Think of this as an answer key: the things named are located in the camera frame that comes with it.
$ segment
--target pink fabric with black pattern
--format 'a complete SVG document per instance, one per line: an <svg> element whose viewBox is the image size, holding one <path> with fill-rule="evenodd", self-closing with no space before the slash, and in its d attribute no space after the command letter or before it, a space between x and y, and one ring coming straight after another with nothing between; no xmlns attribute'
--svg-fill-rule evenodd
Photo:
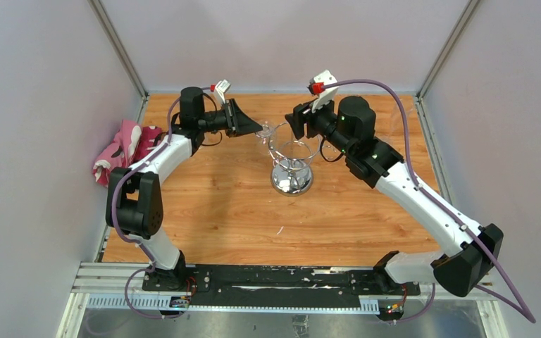
<svg viewBox="0 0 541 338"><path fill-rule="evenodd" d="M97 157L92 173L97 183L108 185L111 171L117 167L129 167L134 160L136 149L142 135L141 127L134 121L121 121L121 128L115 134L113 143L109 144Z"/></svg>
<svg viewBox="0 0 541 338"><path fill-rule="evenodd" d="M140 137L140 142L136 150L136 156L134 156L134 162L138 162L146 155L150 154L152 149L156 148L163 138L165 137L165 132L159 127L153 125L142 128L142 136Z"/></svg>

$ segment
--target wooden tabletop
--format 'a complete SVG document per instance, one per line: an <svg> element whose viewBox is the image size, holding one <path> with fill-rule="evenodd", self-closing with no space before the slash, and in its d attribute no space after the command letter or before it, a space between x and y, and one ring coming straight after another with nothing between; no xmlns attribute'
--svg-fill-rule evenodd
<svg viewBox="0 0 541 338"><path fill-rule="evenodd" d="M284 122L284 114L294 106L311 99L293 94L230 97L251 118L275 124ZM144 125L166 130L166 113L176 98L150 96ZM387 137L404 153L401 118L393 113L393 100L383 95L364 98L377 113L377 136ZM409 127L414 169L437 189L413 99L403 96L402 101L406 110L413 110ZM188 263L370 266L392 250L414 253L438 248L403 208L356 179L344 159L326 163L317 156L311 167L310 190L297 197L283 196L271 187L272 160L256 137L224 137L218 146L201 147L164 182L163 228ZM103 261L147 259L112 231Z"/></svg>

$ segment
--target gray wall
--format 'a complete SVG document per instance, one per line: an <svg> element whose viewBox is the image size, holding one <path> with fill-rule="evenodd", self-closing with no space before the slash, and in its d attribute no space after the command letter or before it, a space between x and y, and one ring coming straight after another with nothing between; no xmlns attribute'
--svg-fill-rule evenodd
<svg viewBox="0 0 541 338"><path fill-rule="evenodd" d="M149 90L302 92L327 68L420 89L467 0L103 2Z"/></svg>
<svg viewBox="0 0 541 338"><path fill-rule="evenodd" d="M503 229L538 320L502 304L511 337L541 337L541 1L483 1L426 102L457 206Z"/></svg>
<svg viewBox="0 0 541 338"><path fill-rule="evenodd" d="M0 337L53 337L102 233L94 157L138 97L87 1L0 1Z"/></svg>

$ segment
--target round metal base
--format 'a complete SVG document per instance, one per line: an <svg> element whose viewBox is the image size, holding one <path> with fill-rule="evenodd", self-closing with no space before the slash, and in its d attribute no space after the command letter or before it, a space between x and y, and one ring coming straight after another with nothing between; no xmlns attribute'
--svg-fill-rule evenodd
<svg viewBox="0 0 541 338"><path fill-rule="evenodd" d="M270 174L270 183L273 187L286 196L297 196L310 189L313 181L312 169L303 161L281 160L282 165L298 170L291 171L276 165Z"/></svg>

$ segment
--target red connector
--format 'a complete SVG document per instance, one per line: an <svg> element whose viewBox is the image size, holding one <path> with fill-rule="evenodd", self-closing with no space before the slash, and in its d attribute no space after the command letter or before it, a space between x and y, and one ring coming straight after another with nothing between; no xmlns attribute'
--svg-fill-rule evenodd
<svg viewBox="0 0 541 338"><path fill-rule="evenodd" d="M318 94L325 91L324 88L323 88L324 85L325 85L324 82L313 83L311 85L310 92L312 92L312 94L314 94L314 95L318 95Z"/></svg>

